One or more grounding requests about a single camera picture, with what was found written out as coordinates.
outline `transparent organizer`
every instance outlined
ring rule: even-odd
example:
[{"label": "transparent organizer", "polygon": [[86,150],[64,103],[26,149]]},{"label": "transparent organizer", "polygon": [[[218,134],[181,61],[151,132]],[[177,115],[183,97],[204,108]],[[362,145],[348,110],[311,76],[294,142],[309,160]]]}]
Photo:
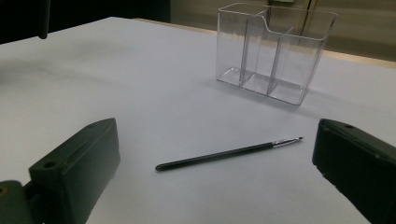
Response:
[{"label": "transparent organizer", "polygon": [[220,8],[216,79],[300,105],[335,18],[244,3]]}]

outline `clear plastic container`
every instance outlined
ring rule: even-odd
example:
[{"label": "clear plastic container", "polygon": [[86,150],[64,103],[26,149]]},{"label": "clear plastic container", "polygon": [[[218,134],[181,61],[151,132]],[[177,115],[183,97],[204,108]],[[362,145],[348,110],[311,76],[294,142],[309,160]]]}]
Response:
[{"label": "clear plastic container", "polygon": [[220,8],[216,79],[300,105],[335,18],[241,3]]}]

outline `white surface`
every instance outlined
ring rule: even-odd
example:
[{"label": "white surface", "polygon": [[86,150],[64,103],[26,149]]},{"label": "white surface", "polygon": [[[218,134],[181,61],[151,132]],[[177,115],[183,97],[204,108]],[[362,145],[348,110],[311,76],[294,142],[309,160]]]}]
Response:
[{"label": "white surface", "polygon": [[[0,46],[0,179],[116,118],[121,164],[88,223],[366,223],[312,164],[318,121],[396,145],[396,72],[323,57],[300,107],[215,81],[216,37],[110,18]],[[156,173],[159,163],[304,136]]]}]

